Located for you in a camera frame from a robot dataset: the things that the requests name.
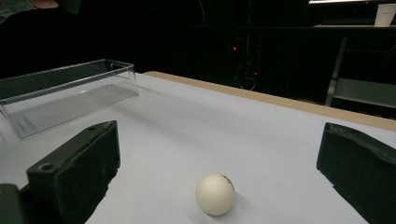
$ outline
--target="black background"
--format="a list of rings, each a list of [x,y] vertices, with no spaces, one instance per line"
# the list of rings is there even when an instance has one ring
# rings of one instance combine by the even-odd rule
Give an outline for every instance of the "black background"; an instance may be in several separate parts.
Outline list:
[[[326,19],[374,17],[375,12],[376,5],[311,6],[307,0],[82,0],[77,15],[38,9],[0,24],[0,77],[106,58],[134,63],[139,73],[155,70],[244,89],[254,86],[254,91],[323,104],[340,35],[202,28],[282,31]],[[358,50],[346,55],[341,75],[396,83],[394,56],[377,68],[393,45],[394,35],[349,38],[348,47]]]

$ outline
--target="clear plastic container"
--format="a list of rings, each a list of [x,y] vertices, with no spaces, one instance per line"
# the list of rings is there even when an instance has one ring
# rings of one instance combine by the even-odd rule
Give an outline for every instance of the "clear plastic container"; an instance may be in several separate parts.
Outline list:
[[[99,60],[0,79],[0,112],[23,139],[136,95],[133,64]]]

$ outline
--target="white table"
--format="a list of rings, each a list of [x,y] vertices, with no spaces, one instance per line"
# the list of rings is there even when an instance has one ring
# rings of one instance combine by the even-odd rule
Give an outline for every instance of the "white table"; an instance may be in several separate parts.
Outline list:
[[[116,120],[121,167],[88,223],[366,223],[316,168],[323,128],[342,124],[396,147],[396,121],[161,73],[136,78],[139,96],[24,140],[0,119],[0,183],[23,187],[28,167]],[[237,192],[220,217],[194,198],[211,173]]]

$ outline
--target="ping pong ball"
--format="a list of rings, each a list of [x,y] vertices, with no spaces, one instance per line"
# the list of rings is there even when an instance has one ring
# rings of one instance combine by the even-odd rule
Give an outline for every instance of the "ping pong ball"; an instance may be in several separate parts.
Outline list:
[[[225,175],[206,175],[197,185],[195,199],[202,211],[211,216],[220,216],[233,206],[235,190]]]

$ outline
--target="wooden table edge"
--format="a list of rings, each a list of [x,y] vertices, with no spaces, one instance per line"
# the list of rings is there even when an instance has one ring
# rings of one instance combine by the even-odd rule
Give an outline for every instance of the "wooden table edge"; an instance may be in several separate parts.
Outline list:
[[[234,87],[224,86],[216,83],[201,81],[197,79],[192,79],[188,77],[179,77],[171,74],[165,74],[156,71],[149,71],[144,73],[144,75],[148,75],[151,77],[158,77],[170,81],[175,81],[195,87],[200,87],[212,91],[219,91],[239,97],[245,97],[252,100],[257,100],[261,102],[265,102],[272,105],[280,105],[285,106],[292,109],[298,109],[305,112],[318,114],[334,119],[342,119],[346,121],[351,121],[363,125],[368,125],[380,129],[385,129],[389,131],[396,132],[396,120],[393,119],[384,119],[380,117],[375,117],[371,115],[365,115],[362,113],[356,113],[352,111],[346,111],[342,109],[337,109],[333,107],[328,107],[325,105],[315,105],[307,102],[292,100],[288,98],[278,97],[274,95],[269,95],[265,93],[260,93],[256,91],[247,91]]]

